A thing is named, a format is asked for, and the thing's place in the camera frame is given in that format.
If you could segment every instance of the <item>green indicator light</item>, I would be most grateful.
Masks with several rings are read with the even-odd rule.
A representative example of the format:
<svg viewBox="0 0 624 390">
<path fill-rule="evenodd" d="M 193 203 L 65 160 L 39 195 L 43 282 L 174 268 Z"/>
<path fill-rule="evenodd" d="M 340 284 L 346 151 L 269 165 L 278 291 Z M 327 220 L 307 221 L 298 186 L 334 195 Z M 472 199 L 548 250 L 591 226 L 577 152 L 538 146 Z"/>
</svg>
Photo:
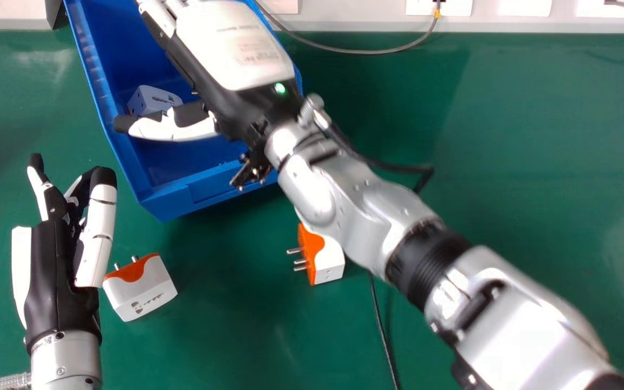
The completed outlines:
<svg viewBox="0 0 624 390">
<path fill-rule="evenodd" d="M 285 86 L 281 84 L 280 82 L 273 84 L 273 89 L 279 95 L 285 94 Z"/>
</svg>

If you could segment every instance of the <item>green table surface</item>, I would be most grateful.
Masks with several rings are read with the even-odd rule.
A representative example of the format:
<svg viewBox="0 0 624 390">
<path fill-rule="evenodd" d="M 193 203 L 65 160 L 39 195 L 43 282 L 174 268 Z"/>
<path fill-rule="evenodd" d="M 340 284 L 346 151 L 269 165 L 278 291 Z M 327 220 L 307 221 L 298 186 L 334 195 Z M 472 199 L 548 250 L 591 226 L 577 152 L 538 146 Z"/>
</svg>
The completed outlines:
<svg viewBox="0 0 624 390">
<path fill-rule="evenodd" d="M 311 36 L 349 47 L 414 37 Z M 579 307 L 624 370 L 624 35 L 450 34 L 380 57 L 285 42 L 358 148 L 434 162 L 426 202 Z M 63 190 L 90 166 L 119 171 L 69 27 L 0 32 L 0 375 L 28 369 L 10 229 L 39 220 L 33 151 Z M 179 295 L 124 323 L 101 294 L 106 388 L 390 388 L 366 275 L 349 265 L 341 281 L 308 286 L 285 256 L 296 224 L 275 186 L 161 224 L 120 173 L 112 262 L 158 251 Z M 378 287 L 404 388 L 457 388 L 451 351 Z"/>
</svg>

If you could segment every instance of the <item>robotic hand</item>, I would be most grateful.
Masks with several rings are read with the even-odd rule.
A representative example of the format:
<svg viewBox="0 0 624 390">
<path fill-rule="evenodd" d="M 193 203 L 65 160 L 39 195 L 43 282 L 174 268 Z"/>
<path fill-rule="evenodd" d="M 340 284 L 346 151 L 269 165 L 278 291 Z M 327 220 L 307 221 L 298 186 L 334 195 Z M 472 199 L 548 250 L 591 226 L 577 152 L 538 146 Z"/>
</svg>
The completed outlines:
<svg viewBox="0 0 624 390">
<path fill-rule="evenodd" d="M 136 2 L 154 39 L 203 99 L 215 131 L 247 144 L 249 156 L 231 184 L 278 170 L 309 232 L 339 242 L 349 259 L 424 314 L 454 350 L 452 373 L 462 388 L 624 389 L 577 309 L 449 230 L 407 188 L 372 172 L 372 161 L 340 135 L 319 96 L 302 99 L 292 61 L 247 5 Z"/>
<path fill-rule="evenodd" d="M 0 389 L 101 388 L 97 288 L 112 248 L 116 176 L 96 166 L 62 194 L 39 154 L 27 174 L 42 222 L 12 230 L 11 270 L 30 374 L 0 378 Z"/>
</svg>

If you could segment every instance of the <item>blue bin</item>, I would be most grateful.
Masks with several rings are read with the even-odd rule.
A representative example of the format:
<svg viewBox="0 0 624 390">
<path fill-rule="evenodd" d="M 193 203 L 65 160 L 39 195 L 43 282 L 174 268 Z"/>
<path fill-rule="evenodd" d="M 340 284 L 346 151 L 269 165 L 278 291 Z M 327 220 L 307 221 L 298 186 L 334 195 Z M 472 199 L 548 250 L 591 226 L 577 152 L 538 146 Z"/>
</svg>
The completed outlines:
<svg viewBox="0 0 624 390">
<path fill-rule="evenodd" d="M 252 0 L 243 0 L 263 20 Z M 112 130 L 112 119 L 141 84 L 171 91 L 186 103 L 191 91 L 154 42 L 133 0 L 64 0 L 76 46 L 107 141 L 136 200 L 159 220 L 174 219 L 262 187 L 240 192 L 228 183 L 240 170 L 244 143 L 216 136 L 169 143 L 139 140 Z M 300 74 L 295 69 L 298 86 Z M 270 173 L 265 185 L 275 183 Z"/>
</svg>

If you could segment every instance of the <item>orange and white adapter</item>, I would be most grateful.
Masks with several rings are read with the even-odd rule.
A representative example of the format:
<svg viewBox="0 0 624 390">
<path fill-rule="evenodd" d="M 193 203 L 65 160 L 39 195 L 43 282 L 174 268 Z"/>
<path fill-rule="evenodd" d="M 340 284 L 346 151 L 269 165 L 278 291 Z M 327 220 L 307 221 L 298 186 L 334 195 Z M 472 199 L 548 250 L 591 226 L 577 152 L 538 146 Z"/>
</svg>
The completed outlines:
<svg viewBox="0 0 624 390">
<path fill-rule="evenodd" d="M 178 294 L 158 253 L 141 259 L 132 256 L 131 264 L 119 268 L 115 263 L 114 269 L 105 276 L 102 289 L 124 322 L 151 313 Z"/>
<path fill-rule="evenodd" d="M 317 235 L 297 226 L 297 242 L 300 247 L 288 249 L 287 254 L 302 254 L 302 259 L 295 260 L 294 271 L 307 270 L 310 286 L 336 281 L 343 277 L 346 259 L 340 244 L 325 235 Z"/>
</svg>

